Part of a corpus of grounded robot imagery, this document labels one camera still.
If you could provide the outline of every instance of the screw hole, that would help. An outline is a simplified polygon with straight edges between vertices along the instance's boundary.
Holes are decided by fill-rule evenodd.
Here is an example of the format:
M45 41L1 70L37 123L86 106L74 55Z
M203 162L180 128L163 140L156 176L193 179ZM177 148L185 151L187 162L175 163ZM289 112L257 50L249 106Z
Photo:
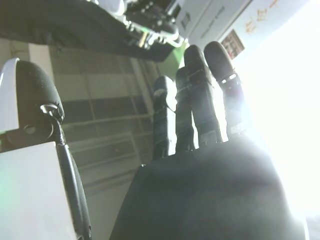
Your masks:
M29 135L34 134L36 132L36 127L32 125L27 125L24 127L24 132Z

